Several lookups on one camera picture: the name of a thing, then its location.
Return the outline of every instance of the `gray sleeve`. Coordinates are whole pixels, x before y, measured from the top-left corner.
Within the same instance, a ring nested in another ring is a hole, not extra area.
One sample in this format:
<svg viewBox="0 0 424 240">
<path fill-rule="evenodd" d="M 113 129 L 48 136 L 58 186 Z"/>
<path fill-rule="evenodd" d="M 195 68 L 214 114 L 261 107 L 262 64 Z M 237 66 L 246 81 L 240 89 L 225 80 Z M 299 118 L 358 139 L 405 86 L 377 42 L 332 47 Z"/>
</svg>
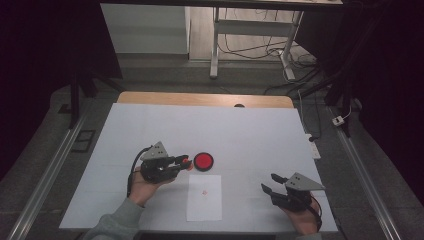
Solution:
<svg viewBox="0 0 424 240">
<path fill-rule="evenodd" d="M 321 233 L 297 237 L 296 240 L 321 240 Z"/>
<path fill-rule="evenodd" d="M 113 213 L 105 214 L 99 223 L 85 234 L 84 239 L 133 239 L 138 232 L 138 221 L 143 208 L 126 198 Z"/>
</svg>

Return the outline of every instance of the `power adapter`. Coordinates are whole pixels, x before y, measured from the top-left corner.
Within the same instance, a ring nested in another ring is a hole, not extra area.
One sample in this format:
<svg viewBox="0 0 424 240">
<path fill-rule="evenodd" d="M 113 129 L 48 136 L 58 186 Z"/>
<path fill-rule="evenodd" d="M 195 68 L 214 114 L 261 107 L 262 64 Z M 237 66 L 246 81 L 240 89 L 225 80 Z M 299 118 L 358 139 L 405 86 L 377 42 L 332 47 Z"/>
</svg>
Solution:
<svg viewBox="0 0 424 240">
<path fill-rule="evenodd" d="M 338 116 L 338 117 L 336 117 L 336 118 L 333 118 L 333 124 L 334 124 L 335 126 L 340 126 L 340 125 L 342 125 L 343 123 L 344 123 L 344 120 L 343 120 L 342 116 Z"/>
</svg>

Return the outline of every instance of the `sheet of paper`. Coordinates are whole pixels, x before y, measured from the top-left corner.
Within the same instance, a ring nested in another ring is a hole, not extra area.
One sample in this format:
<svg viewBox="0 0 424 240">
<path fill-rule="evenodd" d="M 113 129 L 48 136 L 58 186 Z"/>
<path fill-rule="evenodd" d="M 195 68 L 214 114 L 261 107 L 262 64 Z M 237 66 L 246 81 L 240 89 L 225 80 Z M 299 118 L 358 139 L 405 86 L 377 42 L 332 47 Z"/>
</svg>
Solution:
<svg viewBox="0 0 424 240">
<path fill-rule="evenodd" d="M 222 220 L 220 175 L 190 175 L 187 221 Z"/>
</svg>

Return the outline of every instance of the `red button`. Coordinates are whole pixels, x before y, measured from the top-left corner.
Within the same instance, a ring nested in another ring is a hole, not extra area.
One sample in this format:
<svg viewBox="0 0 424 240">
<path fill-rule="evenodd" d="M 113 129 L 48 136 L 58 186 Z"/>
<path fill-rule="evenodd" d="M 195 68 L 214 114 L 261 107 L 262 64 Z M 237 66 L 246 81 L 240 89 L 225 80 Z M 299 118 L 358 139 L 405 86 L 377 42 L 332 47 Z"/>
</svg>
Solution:
<svg viewBox="0 0 424 240">
<path fill-rule="evenodd" d="M 202 172 L 209 171 L 213 166 L 213 157 L 209 153 L 202 152 L 194 157 L 194 167 Z"/>
</svg>

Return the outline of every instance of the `wooden floor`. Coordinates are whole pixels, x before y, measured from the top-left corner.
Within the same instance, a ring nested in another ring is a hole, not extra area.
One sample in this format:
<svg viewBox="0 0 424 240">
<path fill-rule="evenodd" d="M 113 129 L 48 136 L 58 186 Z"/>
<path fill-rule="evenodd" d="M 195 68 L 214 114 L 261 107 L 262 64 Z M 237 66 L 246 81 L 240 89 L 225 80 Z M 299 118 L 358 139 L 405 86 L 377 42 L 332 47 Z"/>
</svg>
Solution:
<svg viewBox="0 0 424 240">
<path fill-rule="evenodd" d="M 191 35 L 190 35 L 190 59 L 191 60 L 210 60 L 213 41 L 213 8 L 191 7 Z M 291 22 L 293 12 L 261 9 L 234 9 L 221 8 L 219 12 L 220 19 L 239 19 L 251 21 L 279 21 Z M 269 36 L 242 36 L 242 35 L 219 35 L 219 47 L 226 51 L 237 51 L 238 54 L 245 55 L 246 58 L 235 54 L 218 52 L 219 60 L 255 60 L 255 61 L 280 61 L 277 53 L 274 56 L 266 56 L 267 49 L 283 48 L 287 38 L 269 37 Z M 242 51 L 240 49 L 259 47 L 257 49 Z M 291 49 L 294 59 L 300 55 L 308 54 L 302 47 L 294 46 Z"/>
</svg>

